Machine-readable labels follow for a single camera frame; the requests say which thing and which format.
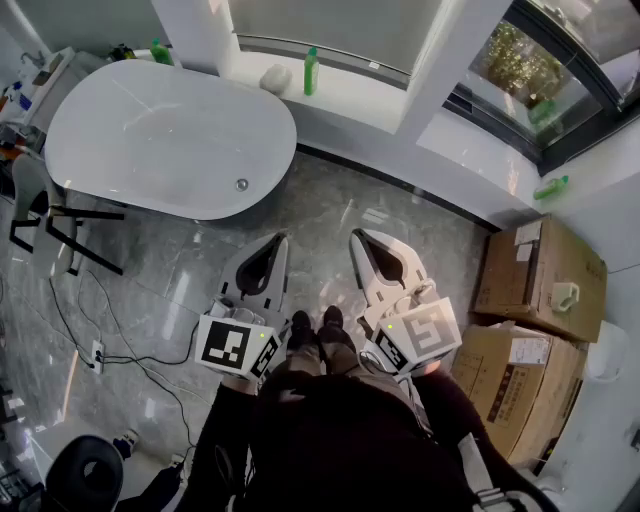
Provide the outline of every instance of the green spray bottle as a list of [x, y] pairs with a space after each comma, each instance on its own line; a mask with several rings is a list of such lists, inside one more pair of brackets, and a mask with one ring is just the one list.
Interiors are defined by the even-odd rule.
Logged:
[[534, 199], [544, 199], [552, 194], [557, 194], [563, 190], [569, 183], [569, 176], [563, 176], [562, 178], [553, 178], [547, 183], [538, 187], [533, 193]]
[[304, 93], [311, 96], [318, 88], [318, 49], [313, 47], [304, 59]]
[[160, 39], [157, 37], [153, 40], [153, 46], [151, 46], [150, 51], [153, 56], [153, 60], [157, 63], [173, 66], [173, 59], [171, 58], [169, 49], [166, 46], [161, 45]]

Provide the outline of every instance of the gray marble tile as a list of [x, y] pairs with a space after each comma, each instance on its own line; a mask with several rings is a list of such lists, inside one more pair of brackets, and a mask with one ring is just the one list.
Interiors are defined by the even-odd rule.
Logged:
[[[85, 258], [80, 276], [66, 274], [52, 280], [76, 340], [88, 350], [92, 340], [101, 339], [108, 354], [130, 354], [89, 270], [109, 294], [122, 334], [138, 356], [181, 360], [199, 314], [208, 308], [217, 290], [227, 259], [238, 247], [280, 230], [287, 233], [290, 243], [289, 288], [284, 301], [289, 315], [304, 309], [319, 324], [324, 310], [336, 304], [343, 310], [345, 328], [356, 345], [364, 343], [357, 319], [366, 301], [357, 287], [348, 249], [351, 231], [364, 227], [409, 243], [436, 280], [441, 295], [451, 298], [458, 322], [466, 323], [486, 231], [423, 198], [301, 153], [296, 154], [283, 186], [278, 206], [246, 224], [197, 225], [70, 194], [70, 204], [76, 208], [124, 210], [127, 216], [124, 222], [87, 223], [89, 246], [122, 266], [124, 277]], [[46, 426], [58, 417], [74, 347], [60, 334], [67, 335], [67, 330], [49, 282], [35, 277], [28, 253], [8, 243], [11, 211], [11, 205], [0, 201], [0, 278], [6, 296], [0, 303], [0, 315], [7, 332], [7, 344], [0, 349], [0, 369], [26, 397], [25, 420], [16, 429], [15, 441], [16, 450], [24, 450], [20, 439], [25, 428]], [[143, 364], [159, 372], [166, 381], [156, 374], [152, 378], [183, 402], [195, 441], [209, 412], [208, 404], [215, 398], [219, 376], [192, 360], [180, 366], [149, 360]], [[184, 452], [188, 444], [176, 399], [134, 364], [106, 365], [98, 376], [79, 362], [68, 413], [98, 426], [106, 435], [133, 428], [140, 434], [141, 448], [164, 460], [174, 452]]]
[[205, 227], [195, 227], [189, 233], [169, 284], [168, 299], [196, 313], [211, 308], [222, 269], [238, 251], [218, 236]]
[[125, 220], [91, 222], [89, 248], [121, 267], [126, 276], [164, 296], [190, 224], [133, 208], [110, 206], [108, 210], [124, 213]]
[[75, 349], [8, 284], [4, 286], [0, 316], [5, 327], [0, 371], [8, 380], [5, 385], [13, 390], [12, 398], [24, 403], [13, 411], [17, 421], [3, 430], [13, 452], [11, 463], [35, 483], [39, 477], [29, 436], [60, 421]]

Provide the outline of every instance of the power cable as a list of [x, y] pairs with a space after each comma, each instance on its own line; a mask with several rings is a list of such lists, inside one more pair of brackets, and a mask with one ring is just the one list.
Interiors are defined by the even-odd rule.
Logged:
[[56, 309], [58, 310], [60, 319], [62, 320], [62, 323], [64, 323], [64, 326], [67, 328], [67, 332], [69, 333], [70, 338], [67, 338], [67, 339], [71, 339], [71, 342], [76, 346], [76, 350], [78, 351], [78, 357], [80, 358], [80, 360], [84, 364], [86, 364], [89, 368], [91, 369], [95, 368], [95, 365], [91, 362], [92, 360], [91, 355], [89, 355], [89, 360], [85, 359], [85, 356], [82, 354], [82, 351], [84, 350], [85, 352], [87, 352], [87, 350], [76, 341], [75, 337], [73, 336], [73, 333], [71, 332], [71, 328], [67, 323], [67, 320], [64, 318], [64, 315], [62, 314], [62, 310], [60, 309], [60, 304], [58, 304], [58, 297], [56, 296], [56, 290], [53, 287], [53, 281], [51, 280], [51, 278], [49, 278], [49, 286], [51, 287], [51, 293], [53, 293], [53, 301], [56, 304]]
[[[125, 345], [127, 346], [127, 348], [129, 349], [129, 351], [133, 354], [133, 358], [128, 358], [128, 361], [124, 361], [124, 362], [116, 362], [116, 361], [105, 361], [103, 356], [98, 355], [99, 359], [98, 361], [100, 361], [102, 364], [129, 364], [129, 363], [135, 363], [136, 365], [138, 365], [140, 367], [140, 369], [144, 372], [144, 374], [147, 376], [147, 378], [153, 382], [156, 386], [158, 386], [159, 388], [163, 389], [164, 391], [166, 391], [167, 393], [169, 393], [173, 398], [175, 398], [175, 400], [178, 402], [178, 405], [180, 406], [180, 415], [182, 417], [182, 422], [184, 423], [184, 426], [187, 430], [187, 442], [189, 444], [189, 448], [195, 448], [196, 445], [193, 444], [193, 442], [191, 441], [191, 429], [189, 428], [189, 424], [187, 423], [187, 419], [185, 417], [184, 414], [184, 406], [182, 405], [182, 401], [180, 400], [180, 398], [178, 397], [178, 395], [176, 395], [173, 391], [171, 391], [170, 389], [164, 387], [162, 384], [160, 384], [157, 380], [155, 380], [154, 378], [151, 377], [151, 375], [149, 374], [149, 371], [147, 368], [145, 368], [144, 366], [142, 366], [140, 364], [140, 360], [142, 359], [153, 359], [156, 360], [158, 362], [160, 362], [161, 364], [182, 364], [184, 362], [187, 361], [187, 359], [189, 358], [189, 354], [187, 353], [187, 357], [184, 359], [184, 361], [182, 361], [181, 363], [176, 363], [176, 362], [172, 362], [172, 363], [162, 363], [161, 361], [152, 358], [150, 356], [146, 356], [144, 358], [138, 358], [138, 356], [136, 355], [135, 351], [133, 350], [133, 348], [131, 347], [131, 345], [129, 344], [129, 342], [127, 341], [127, 339], [124, 337], [124, 334], [122, 333], [122, 328], [120, 327], [120, 323], [118, 322], [118, 319], [116, 318], [115, 314], [113, 313], [113, 309], [111, 308], [111, 300], [109, 299], [109, 294], [107, 293], [107, 290], [105, 290], [104, 286], [102, 286], [102, 283], [100, 283], [100, 281], [98, 280], [98, 278], [95, 276], [95, 274], [93, 274], [93, 272], [91, 272], [90, 270], [85, 270], [86, 273], [88, 273], [89, 275], [91, 275], [91, 277], [93, 277], [93, 279], [95, 280], [96, 284], [100, 287], [100, 289], [102, 290], [102, 293], [104, 293], [105, 299], [107, 301], [107, 308], [109, 310], [109, 313], [111, 314], [111, 318], [113, 318], [114, 323], [116, 324], [116, 328], [118, 329], [118, 334], [119, 336], [122, 338], [122, 341], [124, 341]], [[195, 332], [195, 327], [194, 330], [192, 331], [192, 337], [191, 337], [191, 342], [189, 343], [189, 350], [191, 349], [191, 345], [193, 343], [193, 332]], [[189, 454], [189, 450], [187, 449], [187, 452], [185, 454], [185, 460], [187, 458], [187, 455]]]

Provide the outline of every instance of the electrical cable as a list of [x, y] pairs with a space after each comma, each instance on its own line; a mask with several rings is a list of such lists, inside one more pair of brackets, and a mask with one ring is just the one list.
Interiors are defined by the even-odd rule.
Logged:
[[56, 304], [56, 309], [58, 310], [58, 314], [60, 315], [60, 319], [62, 320], [62, 323], [64, 324], [64, 326], [67, 328], [67, 332], [69, 333], [69, 336], [71, 337], [72, 343], [76, 346], [76, 350], [78, 351], [78, 357], [89, 368], [91, 368], [91, 369], [95, 368], [95, 365], [91, 362], [93, 360], [93, 357], [91, 356], [90, 353], [89, 353], [89, 360], [88, 361], [87, 361], [87, 359], [84, 358], [84, 355], [82, 354], [82, 351], [85, 350], [85, 348], [82, 347], [76, 341], [75, 337], [73, 336], [73, 333], [71, 332], [71, 328], [69, 327], [69, 324], [67, 323], [66, 319], [64, 318], [64, 315], [62, 314], [62, 310], [60, 309], [60, 304], [58, 304], [58, 297], [56, 296], [56, 290], [53, 287], [53, 281], [51, 280], [51, 278], [49, 278], [49, 286], [51, 287], [51, 293], [53, 293], [53, 301]]
[[[4, 274], [1, 270], [0, 270], [0, 274], [2, 274], [3, 276], [5, 276], [4, 278], [6, 279], [6, 274]], [[43, 316], [42, 316], [42, 314], [40, 313], [40, 311], [38, 311], [38, 310], [36, 309], [36, 307], [35, 307], [33, 304], [31, 304], [31, 302], [29, 301], [29, 299], [27, 299], [27, 298], [26, 298], [26, 297], [25, 297], [25, 296], [24, 296], [20, 291], [18, 291], [18, 290], [17, 290], [17, 289], [15, 289], [15, 288], [13, 288], [13, 290], [14, 290], [14, 292], [16, 292], [18, 295], [20, 295], [20, 297], [22, 298], [22, 300], [23, 300], [23, 301], [25, 301], [25, 302], [27, 303], [27, 306], [29, 306], [29, 307], [33, 310], [33, 312], [34, 312], [36, 315], [38, 315], [38, 316], [40, 317], [40, 320], [42, 320], [43, 322], [45, 322], [45, 323], [49, 324], [49, 328], [50, 328], [53, 332], [55, 332], [55, 333], [59, 334], [59, 335], [60, 335], [60, 336], [62, 336], [65, 340], [67, 340], [67, 341], [69, 341], [69, 342], [73, 343], [73, 340], [72, 340], [71, 338], [69, 338], [69, 336], [67, 336], [67, 335], [66, 335], [66, 334], [64, 334], [63, 332], [60, 332], [58, 329], [56, 329], [55, 327], [53, 327], [53, 326], [51, 325], [51, 323], [49, 322], [49, 320], [47, 320], [45, 317], [43, 317]]]
[[[102, 286], [102, 283], [100, 283], [100, 281], [98, 280], [98, 278], [95, 276], [95, 274], [93, 274], [93, 272], [91, 272], [90, 270], [85, 270], [86, 273], [88, 273], [89, 275], [91, 275], [91, 277], [93, 277], [93, 279], [96, 281], [96, 284], [100, 287], [100, 289], [102, 290], [102, 293], [104, 293], [105, 299], [107, 301], [107, 308], [109, 310], [109, 313], [111, 314], [111, 318], [113, 318], [114, 323], [116, 324], [116, 328], [118, 329], [118, 334], [120, 336], [120, 338], [122, 338], [122, 341], [124, 341], [125, 345], [127, 346], [127, 348], [130, 350], [130, 352], [133, 354], [133, 358], [129, 358], [131, 359], [131, 361], [127, 361], [126, 363], [123, 362], [109, 362], [109, 361], [104, 361], [102, 357], [100, 357], [99, 361], [102, 364], [127, 364], [127, 363], [135, 363], [136, 365], [138, 365], [140, 367], [140, 369], [144, 372], [144, 374], [147, 376], [147, 378], [152, 381], [156, 386], [158, 386], [159, 388], [163, 389], [164, 391], [166, 391], [167, 393], [169, 393], [173, 398], [175, 398], [176, 402], [178, 402], [178, 405], [180, 406], [180, 416], [182, 417], [182, 422], [184, 423], [185, 428], [187, 429], [187, 442], [189, 444], [189, 447], [191, 448], [195, 448], [196, 445], [193, 444], [193, 442], [191, 441], [191, 429], [189, 428], [189, 424], [187, 423], [187, 419], [185, 417], [184, 414], [184, 406], [182, 405], [182, 401], [180, 400], [180, 398], [178, 397], [178, 395], [176, 395], [173, 391], [171, 391], [170, 389], [164, 387], [162, 384], [160, 384], [156, 379], [154, 379], [153, 377], [151, 377], [151, 375], [149, 374], [149, 372], [147, 371], [147, 369], [141, 365], [139, 363], [139, 360], [143, 359], [143, 358], [138, 358], [137, 354], [135, 353], [135, 351], [133, 350], [133, 348], [131, 347], [131, 345], [129, 344], [129, 342], [127, 341], [127, 339], [125, 338], [124, 334], [122, 333], [122, 328], [120, 327], [120, 323], [118, 322], [118, 319], [116, 318], [115, 314], [113, 313], [113, 309], [111, 308], [111, 300], [109, 299], [109, 294], [107, 293], [107, 290], [104, 288], [104, 286]], [[189, 343], [189, 350], [191, 350], [191, 343], [193, 342], [193, 336], [192, 336], [192, 340]], [[189, 358], [189, 354], [187, 354], [187, 357], [185, 358], [185, 360], [183, 362], [185, 362], [187, 359]], [[187, 458], [189, 450], [187, 450], [187, 453], [185, 454], [185, 460]]]

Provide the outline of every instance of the cardboard box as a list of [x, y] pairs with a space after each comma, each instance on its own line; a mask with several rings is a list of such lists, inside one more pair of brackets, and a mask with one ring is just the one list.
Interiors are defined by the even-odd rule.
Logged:
[[585, 358], [573, 344], [519, 328], [469, 327], [451, 373], [478, 411], [497, 450], [531, 465], [557, 432]]
[[[580, 287], [579, 302], [565, 313], [551, 309], [556, 282]], [[595, 343], [604, 318], [606, 289], [604, 261], [560, 221], [546, 216], [491, 236], [474, 311]]]

